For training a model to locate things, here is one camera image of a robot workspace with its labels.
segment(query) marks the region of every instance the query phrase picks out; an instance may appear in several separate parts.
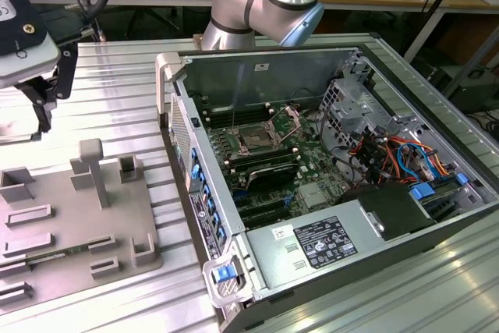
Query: blue connector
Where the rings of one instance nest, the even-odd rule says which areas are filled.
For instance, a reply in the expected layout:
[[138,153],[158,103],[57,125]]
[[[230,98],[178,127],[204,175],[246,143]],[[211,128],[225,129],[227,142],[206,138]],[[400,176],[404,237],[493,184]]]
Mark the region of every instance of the blue connector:
[[463,175],[462,173],[458,173],[455,177],[455,179],[458,180],[458,182],[461,184],[461,185],[465,185],[466,183],[468,183],[468,177],[466,177],[465,175]]
[[225,238],[226,238],[226,235],[225,235],[225,230],[220,227],[218,228],[218,238],[221,240],[221,242],[225,242]]
[[430,195],[435,194],[435,190],[430,186],[428,182],[420,183],[418,185],[415,185],[409,193],[414,197],[416,200],[422,200],[425,197],[429,197]]
[[193,166],[193,170],[190,172],[190,176],[193,179],[198,179],[200,177],[201,167],[199,164]]
[[224,267],[219,267],[213,271],[213,276],[217,284],[221,282],[226,282],[237,277],[237,272],[233,265],[225,265]]
[[219,222],[220,222],[220,217],[218,216],[218,213],[217,213],[217,212],[215,212],[215,213],[213,214],[213,223],[214,223],[214,225],[213,225],[213,226],[214,226],[215,228],[217,228],[217,226],[218,226],[218,223],[219,223]]
[[215,203],[213,202],[213,199],[208,199],[208,214],[213,214],[215,212]]

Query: aluminum slotted surface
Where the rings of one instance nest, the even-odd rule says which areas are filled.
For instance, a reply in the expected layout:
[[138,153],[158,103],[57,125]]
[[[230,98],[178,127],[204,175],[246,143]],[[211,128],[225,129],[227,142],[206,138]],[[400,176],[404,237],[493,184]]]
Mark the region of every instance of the aluminum slotted surface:
[[[259,39],[259,45],[274,45]],[[369,34],[313,36],[307,44],[367,44],[482,161],[499,174],[497,146],[383,41]],[[0,317],[0,331],[218,331],[192,240],[156,125],[154,58],[192,50],[189,41],[81,44],[73,95],[54,111],[53,130],[39,143],[0,148],[2,168],[36,172],[68,168],[77,141],[98,136],[104,156],[134,152],[146,167],[161,244],[162,268]],[[397,112],[409,109],[381,79],[377,91]],[[2,107],[30,105],[0,91]],[[478,222],[434,250],[323,296],[254,332],[499,331],[499,214]]]
[[[34,175],[70,168],[78,141],[88,138],[102,139],[105,160],[135,153],[146,169],[163,266],[3,315],[0,331],[218,331],[156,119],[154,58],[186,48],[192,49],[168,42],[81,44],[72,96],[53,111],[51,132],[40,142],[0,148],[2,168],[26,165]],[[3,108],[30,111],[23,95],[1,93]]]

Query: gray fixture plate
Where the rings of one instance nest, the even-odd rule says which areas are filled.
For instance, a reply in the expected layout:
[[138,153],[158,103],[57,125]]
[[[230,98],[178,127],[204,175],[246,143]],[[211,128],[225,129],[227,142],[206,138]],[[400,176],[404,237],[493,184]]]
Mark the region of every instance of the gray fixture plate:
[[[30,299],[0,306],[0,314],[118,281],[161,266],[162,259],[159,256],[149,264],[133,266],[130,246],[132,237],[136,245],[147,250],[147,235],[150,233],[159,253],[159,242],[144,177],[135,182],[121,184],[116,162],[101,165],[101,171],[111,201],[108,208],[101,209],[94,187],[74,190],[70,179],[73,175],[71,170],[35,176],[35,182],[27,184],[34,196],[33,200],[8,205],[0,197],[2,250],[5,242],[38,237],[45,233],[53,235],[54,246],[29,252],[28,257],[85,244],[89,240],[109,235],[114,235],[119,243],[116,248],[94,254],[86,251],[45,261],[35,264],[31,271],[2,278],[0,285],[26,282],[34,292]],[[53,217],[11,228],[5,225],[8,212],[44,204],[52,206]],[[120,271],[94,279],[90,273],[90,264],[111,257],[118,258]],[[9,259],[12,258],[1,256],[0,263]]]

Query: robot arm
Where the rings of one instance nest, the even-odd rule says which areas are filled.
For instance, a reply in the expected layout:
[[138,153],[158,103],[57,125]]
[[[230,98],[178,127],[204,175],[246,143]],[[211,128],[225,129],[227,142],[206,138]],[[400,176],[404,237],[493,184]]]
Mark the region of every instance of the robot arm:
[[324,13],[317,0],[213,0],[203,50],[250,48],[254,30],[281,46],[303,44]]

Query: warning label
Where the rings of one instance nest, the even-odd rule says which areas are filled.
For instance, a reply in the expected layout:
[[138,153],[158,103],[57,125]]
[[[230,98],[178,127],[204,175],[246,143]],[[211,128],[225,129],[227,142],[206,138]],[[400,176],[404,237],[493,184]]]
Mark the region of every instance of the warning label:
[[296,228],[295,235],[310,265],[316,269],[357,253],[336,216]]

